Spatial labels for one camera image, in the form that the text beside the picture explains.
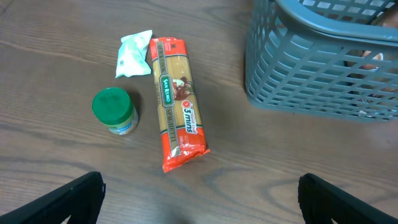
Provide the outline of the grey plastic basket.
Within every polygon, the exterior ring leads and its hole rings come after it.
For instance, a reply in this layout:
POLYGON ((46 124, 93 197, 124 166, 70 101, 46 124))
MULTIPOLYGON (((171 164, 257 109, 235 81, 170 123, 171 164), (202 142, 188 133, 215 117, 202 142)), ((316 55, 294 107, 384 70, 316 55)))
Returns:
POLYGON ((381 91, 397 88, 397 74, 391 73, 397 59, 373 60, 378 53, 397 54, 397 29, 371 25, 391 9, 397 9, 395 0, 255 0, 245 53, 248 100, 264 109, 363 122, 397 119, 397 101, 388 100, 397 93, 381 91), (351 50, 372 54, 362 58, 349 55, 351 50), (359 69, 368 63, 379 70, 359 69), (352 73, 366 77, 348 77, 352 73), (377 77, 390 81, 376 82, 377 77))

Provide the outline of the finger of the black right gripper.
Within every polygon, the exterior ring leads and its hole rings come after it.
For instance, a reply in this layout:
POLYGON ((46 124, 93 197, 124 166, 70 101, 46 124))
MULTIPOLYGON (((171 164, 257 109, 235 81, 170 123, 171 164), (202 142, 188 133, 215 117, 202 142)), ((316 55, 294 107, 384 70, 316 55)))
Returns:
POLYGON ((306 224, 397 224, 397 218, 311 173, 299 178, 298 202, 306 224))

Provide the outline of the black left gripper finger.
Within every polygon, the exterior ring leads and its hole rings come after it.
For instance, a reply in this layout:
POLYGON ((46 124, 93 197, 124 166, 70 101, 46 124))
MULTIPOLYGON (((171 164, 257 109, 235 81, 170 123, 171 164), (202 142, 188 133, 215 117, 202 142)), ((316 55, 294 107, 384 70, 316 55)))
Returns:
POLYGON ((1 216, 7 223, 96 223, 106 184, 99 172, 89 172, 50 193, 1 216))

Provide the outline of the orange spaghetti packet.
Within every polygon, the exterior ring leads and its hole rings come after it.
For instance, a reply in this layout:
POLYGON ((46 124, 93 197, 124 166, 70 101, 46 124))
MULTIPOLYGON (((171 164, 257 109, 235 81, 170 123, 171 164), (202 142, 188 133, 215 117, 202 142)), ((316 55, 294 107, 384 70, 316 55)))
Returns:
POLYGON ((208 153, 185 41, 150 40, 164 172, 208 153))

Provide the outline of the brown Nescafe Gold pouch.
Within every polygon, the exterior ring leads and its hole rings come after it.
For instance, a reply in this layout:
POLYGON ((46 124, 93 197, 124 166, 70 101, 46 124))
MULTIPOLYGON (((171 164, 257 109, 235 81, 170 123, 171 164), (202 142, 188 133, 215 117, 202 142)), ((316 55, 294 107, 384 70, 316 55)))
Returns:
MULTIPOLYGON (((378 16, 375 18, 375 20, 372 21, 371 25, 373 26, 381 26, 381 27, 389 27, 389 28, 396 28, 397 29, 397 9, 391 9, 388 10, 386 12, 384 12, 381 16, 378 16)), ((366 58, 369 54, 372 54, 372 52, 370 50, 351 50, 350 52, 348 52, 349 55, 354 55, 354 56, 361 56, 362 58, 366 58)), ((383 53, 378 53, 377 55, 375 55, 373 57, 373 60, 395 60, 397 59, 397 54, 383 54, 383 53)), ((347 67, 352 67, 353 65, 355 65, 354 62, 349 62, 349 61, 345 61, 345 64, 347 67)), ((379 66, 378 65, 374 65, 374 64, 364 64, 362 66, 360 66, 359 69, 362 70, 370 70, 372 72, 376 72, 379 70, 379 66)), ((396 73, 397 74, 397 69, 392 69, 391 73, 396 73)), ((357 79, 363 79, 366 76, 363 74, 357 74, 357 73, 352 73, 350 75, 348 75, 348 77, 350 78, 357 78, 357 79)), ((376 82, 381 82, 381 83, 387 83, 390 81, 390 79, 388 78, 374 78, 374 81, 376 82)), ((371 85, 361 85, 360 88, 365 88, 365 89, 375 89, 376 86, 371 86, 371 85)), ((397 93, 397 88, 382 88, 381 91, 383 92, 390 92, 390 93, 397 93)), ((362 95, 363 93, 357 92, 357 91, 353 91, 353 94, 355 95, 362 95)), ((384 98, 384 95, 380 95, 380 94, 370 94, 369 96, 370 98, 384 98)), ((389 96, 388 100, 393 100, 393 101, 397 101, 397 97, 396 96, 389 96)), ((360 100, 363 103, 366 104, 371 104, 373 103, 372 100, 369 99, 363 99, 360 100)), ((376 105, 384 105, 384 106, 389 106, 388 102, 380 102, 380 103, 376 103, 376 105)), ((367 110, 378 110, 379 108, 377 106, 370 106, 367 110)))

